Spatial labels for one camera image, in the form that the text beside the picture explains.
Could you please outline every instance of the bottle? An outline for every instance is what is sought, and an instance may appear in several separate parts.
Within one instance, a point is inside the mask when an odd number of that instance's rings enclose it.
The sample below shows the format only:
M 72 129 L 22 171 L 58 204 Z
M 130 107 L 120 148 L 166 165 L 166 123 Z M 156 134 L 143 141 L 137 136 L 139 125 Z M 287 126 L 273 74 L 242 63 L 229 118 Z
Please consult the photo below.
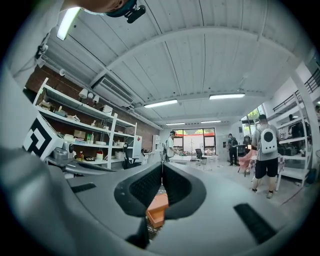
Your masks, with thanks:
M 92 133 L 91 138 L 90 138 L 90 144 L 94 143 L 94 139 L 95 139 L 95 136 L 94 136 L 94 133 Z
M 90 144 L 90 140 L 91 140 L 91 134 L 88 133 L 88 134 L 86 135 L 86 143 Z
M 85 160 L 85 156 L 84 156 L 83 151 L 80 151 L 80 158 L 81 158 L 82 162 Z

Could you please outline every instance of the gray floor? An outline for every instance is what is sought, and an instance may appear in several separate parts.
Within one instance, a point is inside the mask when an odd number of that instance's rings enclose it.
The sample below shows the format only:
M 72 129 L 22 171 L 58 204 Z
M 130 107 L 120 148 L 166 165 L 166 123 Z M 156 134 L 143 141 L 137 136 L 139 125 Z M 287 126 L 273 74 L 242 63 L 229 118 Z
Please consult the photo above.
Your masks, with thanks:
M 225 161 L 207 161 L 206 165 L 196 166 L 194 162 L 188 164 L 202 171 L 225 177 L 233 182 L 236 182 L 245 188 L 250 189 L 252 186 L 250 175 L 244 175 L 244 171 L 237 166 L 228 166 Z M 319 193 L 320 184 L 308 185 L 304 187 L 298 186 L 295 183 L 297 179 L 282 177 L 279 190 L 274 193 L 271 199 L 267 199 L 268 193 L 268 177 L 262 179 L 261 185 L 257 189 L 256 196 L 261 197 L 261 200 L 266 200 L 279 208 L 285 216 L 294 221 L 301 215 L 308 213 L 316 196 Z

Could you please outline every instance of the handrail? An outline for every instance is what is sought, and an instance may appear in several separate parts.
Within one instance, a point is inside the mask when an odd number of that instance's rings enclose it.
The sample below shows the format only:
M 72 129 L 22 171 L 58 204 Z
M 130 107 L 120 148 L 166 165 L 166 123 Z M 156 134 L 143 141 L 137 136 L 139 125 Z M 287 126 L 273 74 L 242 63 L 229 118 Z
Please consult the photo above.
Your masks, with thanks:
M 318 87 L 320 87 L 320 70 L 317 68 L 313 75 L 304 83 L 309 94 L 312 94 Z M 276 112 L 281 107 L 287 105 L 291 100 L 293 100 L 294 94 L 298 99 L 301 99 L 299 90 L 295 91 L 291 96 L 286 98 L 283 102 L 273 108 L 273 111 Z

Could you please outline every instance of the gray t-shirt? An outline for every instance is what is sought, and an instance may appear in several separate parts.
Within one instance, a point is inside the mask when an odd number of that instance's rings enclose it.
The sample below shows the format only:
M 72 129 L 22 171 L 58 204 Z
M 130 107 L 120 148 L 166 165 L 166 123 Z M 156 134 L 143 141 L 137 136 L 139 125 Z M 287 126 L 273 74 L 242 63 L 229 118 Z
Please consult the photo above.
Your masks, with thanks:
M 259 128 L 255 130 L 253 137 L 252 137 L 252 143 L 251 143 L 252 146 L 257 147 L 257 159 L 259 161 L 266 161 L 266 160 L 275 159 L 278 157 L 278 150 L 271 152 L 271 153 L 266 153 L 266 154 L 262 153 L 262 151 L 261 151 L 261 148 L 260 148 L 261 147 L 261 145 L 260 145 L 261 133 L 267 128 L 273 130 L 278 141 L 280 141 L 280 139 L 281 139 L 280 132 L 274 125 L 261 124 L 259 126 Z

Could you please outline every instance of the man in white shirt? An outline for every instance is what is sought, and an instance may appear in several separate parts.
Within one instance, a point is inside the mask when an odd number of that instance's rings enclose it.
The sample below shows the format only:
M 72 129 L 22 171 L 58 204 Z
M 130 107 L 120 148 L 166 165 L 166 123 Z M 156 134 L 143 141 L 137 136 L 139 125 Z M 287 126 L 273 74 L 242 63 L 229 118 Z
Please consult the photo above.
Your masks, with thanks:
M 265 129 L 273 130 L 277 141 L 281 140 L 279 130 L 272 124 L 268 124 L 266 115 L 259 116 L 260 126 L 255 130 L 251 145 L 257 148 L 257 161 L 255 166 L 255 179 L 253 181 L 252 191 L 257 192 L 257 187 L 261 179 L 267 174 L 269 176 L 269 192 L 267 198 L 273 196 L 276 188 L 276 176 L 278 175 L 278 150 L 270 153 L 262 153 L 261 134 Z
M 176 136 L 176 132 L 172 130 L 170 132 L 170 136 L 166 141 L 166 157 L 165 160 L 167 162 L 170 162 L 170 158 L 172 158 L 175 153 L 177 152 L 177 149 L 174 148 L 174 137 Z

